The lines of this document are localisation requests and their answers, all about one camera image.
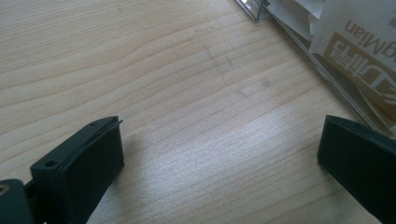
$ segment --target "black plastic piece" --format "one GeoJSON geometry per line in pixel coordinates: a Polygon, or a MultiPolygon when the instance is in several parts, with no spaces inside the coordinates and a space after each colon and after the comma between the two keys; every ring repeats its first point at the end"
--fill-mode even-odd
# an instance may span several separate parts
{"type": "Polygon", "coordinates": [[[0,223],[86,223],[123,164],[118,117],[92,122],[34,163],[24,188],[6,180],[13,194],[0,195],[0,223]]]}
{"type": "Polygon", "coordinates": [[[318,162],[383,223],[396,223],[396,141],[327,116],[318,162]]]}

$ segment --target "wood grain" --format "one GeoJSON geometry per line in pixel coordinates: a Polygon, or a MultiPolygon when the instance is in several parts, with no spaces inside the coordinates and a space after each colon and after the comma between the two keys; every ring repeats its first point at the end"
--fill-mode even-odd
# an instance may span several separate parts
{"type": "Polygon", "coordinates": [[[2,179],[124,120],[90,223],[377,223],[317,164],[325,115],[358,118],[234,0],[1,1],[0,80],[2,179]]]}

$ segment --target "wooden table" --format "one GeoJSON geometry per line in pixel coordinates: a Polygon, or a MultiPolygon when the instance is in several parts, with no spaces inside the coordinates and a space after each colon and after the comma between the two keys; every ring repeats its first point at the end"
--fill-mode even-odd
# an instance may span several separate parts
{"type": "Polygon", "coordinates": [[[317,164],[357,118],[234,0],[1,1],[0,178],[118,115],[125,167],[90,223],[377,223],[317,164]]]}

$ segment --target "light wood surface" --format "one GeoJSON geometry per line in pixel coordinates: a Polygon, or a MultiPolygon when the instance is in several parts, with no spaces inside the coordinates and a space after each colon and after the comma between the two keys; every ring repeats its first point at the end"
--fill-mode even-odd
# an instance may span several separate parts
{"type": "Polygon", "coordinates": [[[0,80],[1,179],[124,120],[90,223],[377,223],[317,164],[325,115],[359,118],[234,0],[0,1],[0,80]]]}

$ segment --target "black object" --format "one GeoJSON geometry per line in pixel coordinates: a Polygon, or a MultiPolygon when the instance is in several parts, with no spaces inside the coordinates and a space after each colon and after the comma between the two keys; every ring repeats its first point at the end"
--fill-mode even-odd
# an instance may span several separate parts
{"type": "Polygon", "coordinates": [[[318,162],[383,223],[396,223],[396,141],[327,116],[318,162]]]}
{"type": "Polygon", "coordinates": [[[33,164],[25,186],[0,181],[0,223],[86,223],[122,166],[118,117],[94,121],[33,164]]]}

